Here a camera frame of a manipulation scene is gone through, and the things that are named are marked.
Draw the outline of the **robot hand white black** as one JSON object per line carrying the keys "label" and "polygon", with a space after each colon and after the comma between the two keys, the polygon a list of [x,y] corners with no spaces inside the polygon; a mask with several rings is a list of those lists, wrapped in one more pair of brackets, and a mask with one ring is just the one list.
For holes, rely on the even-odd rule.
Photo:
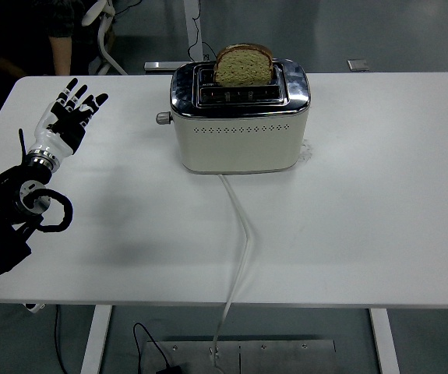
{"label": "robot hand white black", "polygon": [[36,143],[31,153],[42,150],[62,161],[78,150],[90,120],[108,99],[106,93],[83,98],[87,85],[76,89],[78,83],[77,78],[72,78],[49,104],[35,129]]}

